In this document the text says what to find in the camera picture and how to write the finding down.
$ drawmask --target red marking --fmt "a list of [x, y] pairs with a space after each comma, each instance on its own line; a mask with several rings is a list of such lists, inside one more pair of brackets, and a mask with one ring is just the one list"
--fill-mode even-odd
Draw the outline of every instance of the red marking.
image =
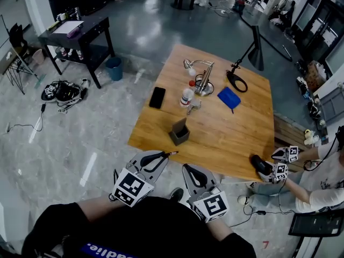
[[263, 241], [263, 243], [266, 243], [264, 249], [266, 249], [268, 247], [269, 241]]

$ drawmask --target black desk lamp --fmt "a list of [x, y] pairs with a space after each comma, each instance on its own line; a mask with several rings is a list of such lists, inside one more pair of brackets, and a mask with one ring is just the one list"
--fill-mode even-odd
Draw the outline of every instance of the black desk lamp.
[[[236, 74], [234, 74], [235, 69], [240, 69], [239, 64], [242, 62], [244, 57], [248, 54], [249, 50], [253, 47], [253, 50], [248, 54], [248, 59], [252, 63], [252, 65], [259, 71], [264, 70], [264, 61], [263, 61], [263, 54], [262, 54], [262, 46], [260, 43], [260, 34], [259, 34], [259, 29], [258, 26], [252, 26], [252, 31], [253, 31], [253, 43], [251, 46], [247, 49], [245, 54], [242, 56], [241, 59], [239, 59], [235, 64], [232, 64], [233, 69], [231, 71], [227, 70], [227, 78], [230, 81], [231, 85], [234, 86], [235, 89], [239, 92], [246, 92], [248, 87], [246, 82], [238, 77]], [[236, 81], [240, 81], [245, 85], [245, 90], [241, 90], [238, 88], [236, 85]]]

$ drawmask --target black shoe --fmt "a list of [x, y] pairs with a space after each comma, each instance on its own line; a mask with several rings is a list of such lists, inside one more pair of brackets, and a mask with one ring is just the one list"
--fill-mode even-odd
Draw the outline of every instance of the black shoe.
[[184, 195], [184, 190], [177, 187], [176, 189], [174, 189], [171, 194], [170, 194], [170, 200], [179, 203], [181, 201], [181, 199], [183, 198]]

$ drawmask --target wooden bench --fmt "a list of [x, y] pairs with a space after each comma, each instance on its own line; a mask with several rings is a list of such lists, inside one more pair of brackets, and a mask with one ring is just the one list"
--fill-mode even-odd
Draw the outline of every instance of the wooden bench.
[[[304, 131], [292, 126], [285, 120], [278, 116], [274, 116], [275, 124], [275, 148], [286, 147], [290, 145], [298, 146], [300, 151], [306, 151], [312, 148], [311, 146], [305, 146], [305, 133]], [[293, 162], [288, 165], [291, 172], [297, 172], [303, 170], [302, 162]]]

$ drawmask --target white sleeve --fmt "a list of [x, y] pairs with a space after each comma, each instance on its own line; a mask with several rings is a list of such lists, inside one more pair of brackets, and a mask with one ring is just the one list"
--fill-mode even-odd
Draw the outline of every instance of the white sleeve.
[[[329, 142], [328, 144], [320, 145], [320, 146], [318, 147], [318, 155], [319, 155], [319, 158], [320, 158], [321, 160], [327, 155], [327, 153], [328, 153], [329, 149], [331, 148], [332, 144], [333, 144], [333, 142]], [[332, 147], [332, 150], [331, 150], [331, 152], [329, 153], [328, 156], [331, 156], [331, 155], [333, 155], [335, 152], [338, 151], [338, 145], [339, 145], [339, 142], [338, 142], [338, 140], [336, 139], [336, 140], [335, 140], [335, 143], [334, 143], [334, 145], [333, 145], [333, 147]]]
[[344, 188], [324, 189], [311, 192], [310, 205], [316, 209], [344, 202]]

